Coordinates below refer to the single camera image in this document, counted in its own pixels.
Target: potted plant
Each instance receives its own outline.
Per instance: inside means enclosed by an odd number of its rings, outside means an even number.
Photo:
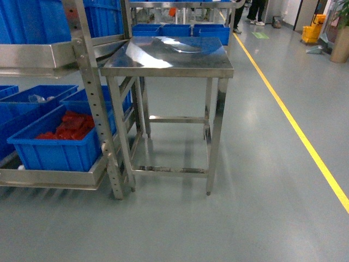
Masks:
[[[343,6],[338,11],[338,34],[334,42],[330,60],[335,63],[345,63],[349,58],[349,0],[343,0]]]

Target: black pants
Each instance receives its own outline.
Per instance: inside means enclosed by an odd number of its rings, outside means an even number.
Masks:
[[[238,24],[240,22],[243,11],[244,11],[244,6],[235,10],[234,27],[233,28],[238,28]]]
[[[252,5],[250,7],[250,11],[247,18],[250,20],[255,20],[258,12],[258,22],[261,22],[265,5],[266,0],[252,0]]]

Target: blue bin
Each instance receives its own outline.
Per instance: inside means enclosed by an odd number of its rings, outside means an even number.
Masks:
[[[201,28],[199,37],[218,37],[222,45],[227,45],[229,42],[229,27],[223,28]]]
[[[190,25],[164,25],[162,35],[165,37],[189,37]]]
[[[120,7],[120,0],[83,0],[84,6],[88,5],[106,5],[106,6],[113,6],[113,7]]]
[[[220,24],[195,24],[193,29],[192,29],[192,36],[193,37],[199,37],[199,30],[202,28],[224,28],[224,25]]]
[[[45,99],[48,97],[55,97],[48,102],[39,103],[42,113],[46,114],[59,106],[60,100],[76,92],[77,88],[77,85],[40,85],[3,98],[0,102],[29,104],[28,97],[34,94],[44,97]]]
[[[0,44],[71,41],[60,0],[0,0]]]
[[[11,136],[26,169],[88,171],[101,154],[96,128],[82,140],[35,139],[39,134],[55,132],[67,110],[91,114],[88,104],[61,105]]]
[[[0,86],[0,99],[18,93],[18,86]]]
[[[158,37],[161,35],[161,27],[156,23],[139,23],[132,28],[132,34],[135,37]]]
[[[102,92],[103,92],[103,97],[104,101],[106,101],[106,105],[111,106],[111,97],[109,94],[108,86],[102,86]],[[77,91],[74,94],[71,94],[70,96],[67,96],[63,100],[60,101],[60,103],[64,102],[70,102],[70,103],[85,103],[87,102],[87,95],[85,90],[80,90]],[[126,112],[130,107],[132,106],[132,101],[131,101],[131,91],[128,92],[127,96],[125,97],[124,102],[122,103],[122,107],[124,112]]]
[[[7,138],[42,116],[38,105],[0,103],[0,160],[15,151]]]
[[[112,5],[85,4],[91,37],[122,34],[123,24],[120,8]]]
[[[158,37],[161,35],[160,29],[161,27],[154,27],[154,26],[138,27],[137,25],[132,28],[132,34],[134,37]]]

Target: stainless steel table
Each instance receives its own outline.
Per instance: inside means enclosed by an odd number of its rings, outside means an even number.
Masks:
[[[125,169],[128,175],[203,177],[207,179],[206,192],[207,195],[210,195],[216,170],[228,80],[233,78],[233,72],[233,66],[218,38],[134,37],[119,49],[101,68],[101,74],[106,76],[110,89]],[[140,78],[136,78],[136,99],[140,105],[136,110],[139,116],[144,116],[145,129],[149,139],[151,137],[150,123],[202,124],[207,145],[208,169],[134,166],[122,111],[122,98],[128,90],[119,89],[115,76],[207,78],[203,117],[149,117],[147,90],[145,82],[140,81]],[[215,94],[212,93],[213,78],[218,78],[218,91]],[[215,96],[216,109],[211,135],[209,113],[212,96]],[[143,129],[140,130],[134,146],[143,133]]]

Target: green floor marking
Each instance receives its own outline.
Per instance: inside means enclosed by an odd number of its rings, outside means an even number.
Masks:
[[[258,39],[269,39],[269,37],[264,33],[252,32],[252,34]]]

